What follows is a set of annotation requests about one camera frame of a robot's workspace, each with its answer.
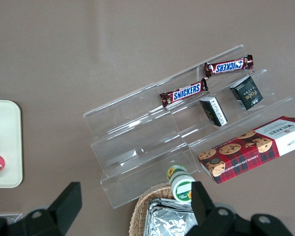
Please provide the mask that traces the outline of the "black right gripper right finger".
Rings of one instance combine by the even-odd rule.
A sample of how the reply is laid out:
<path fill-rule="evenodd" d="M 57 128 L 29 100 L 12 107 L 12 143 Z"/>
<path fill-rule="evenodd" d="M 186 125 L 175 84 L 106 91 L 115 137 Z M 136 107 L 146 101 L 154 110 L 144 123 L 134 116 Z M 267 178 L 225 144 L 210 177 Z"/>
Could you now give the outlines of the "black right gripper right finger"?
<path fill-rule="evenodd" d="M 188 236 L 291 236 L 291 231 L 278 218 L 254 214 L 243 219 L 225 206 L 215 206 L 205 187 L 193 182 L 191 207 L 197 220 Z"/>

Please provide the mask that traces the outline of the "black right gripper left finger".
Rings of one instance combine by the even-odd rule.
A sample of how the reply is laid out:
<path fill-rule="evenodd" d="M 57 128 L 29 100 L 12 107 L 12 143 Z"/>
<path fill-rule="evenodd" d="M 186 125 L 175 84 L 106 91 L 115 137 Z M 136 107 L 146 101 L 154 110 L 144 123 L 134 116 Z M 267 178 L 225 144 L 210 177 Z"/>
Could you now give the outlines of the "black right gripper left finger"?
<path fill-rule="evenodd" d="M 10 225 L 0 217 L 0 236 L 64 236 L 81 208 L 81 183 L 71 182 L 47 209 L 34 210 Z"/>

